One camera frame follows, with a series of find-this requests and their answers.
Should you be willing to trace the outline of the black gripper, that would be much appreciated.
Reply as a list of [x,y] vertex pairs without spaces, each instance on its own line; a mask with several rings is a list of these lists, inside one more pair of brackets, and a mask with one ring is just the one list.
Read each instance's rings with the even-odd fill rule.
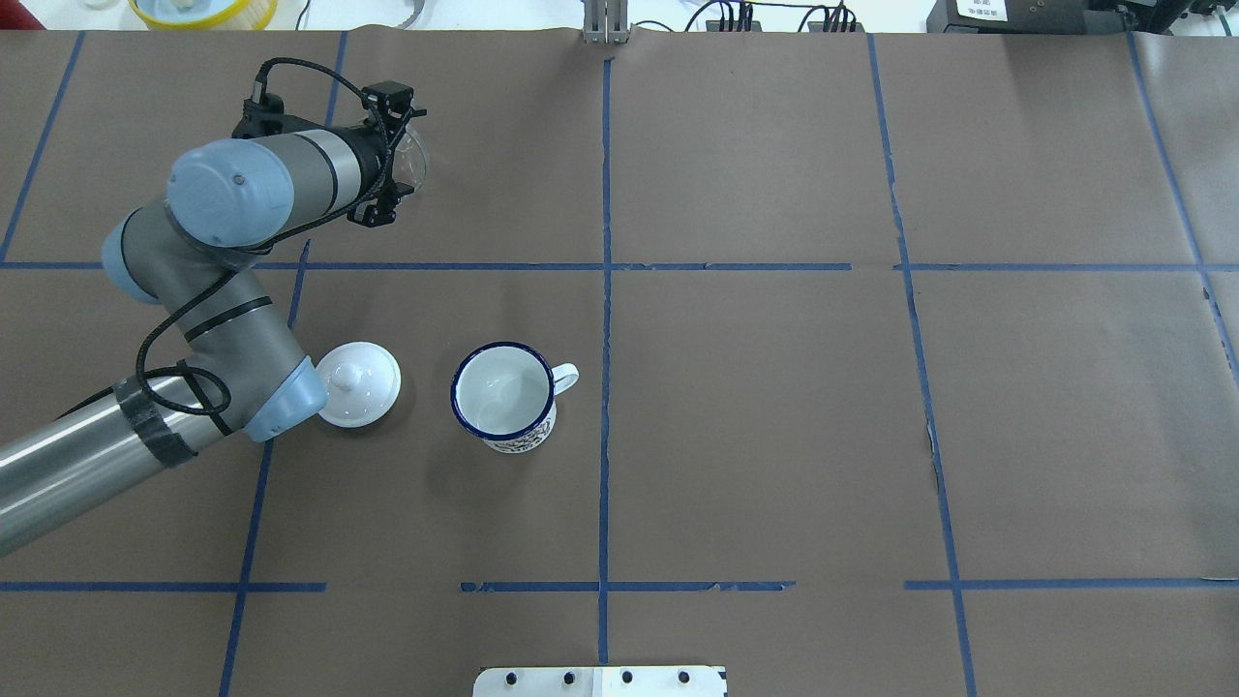
[[354,94],[366,116],[344,130],[361,171],[359,193],[346,206],[347,218],[361,227],[387,227],[396,220],[398,206],[418,193],[411,161],[418,150],[411,128],[418,116],[415,92],[401,82],[378,82]]

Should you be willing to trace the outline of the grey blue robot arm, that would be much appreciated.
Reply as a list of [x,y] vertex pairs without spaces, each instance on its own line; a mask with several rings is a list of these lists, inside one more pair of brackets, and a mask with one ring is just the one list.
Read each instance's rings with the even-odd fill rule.
[[131,374],[2,447],[4,553],[230,435],[274,439],[326,406],[326,384],[254,264],[341,217],[392,224],[413,193],[394,177],[425,113],[413,87],[353,94],[361,123],[322,125],[287,114],[258,76],[230,137],[181,155],[164,194],[107,235],[107,277],[166,318],[138,345]]

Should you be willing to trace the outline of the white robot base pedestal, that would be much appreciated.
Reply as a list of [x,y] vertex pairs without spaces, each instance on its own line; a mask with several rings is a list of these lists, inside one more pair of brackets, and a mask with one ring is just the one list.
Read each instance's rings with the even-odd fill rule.
[[726,669],[709,665],[496,667],[473,696],[727,696]]

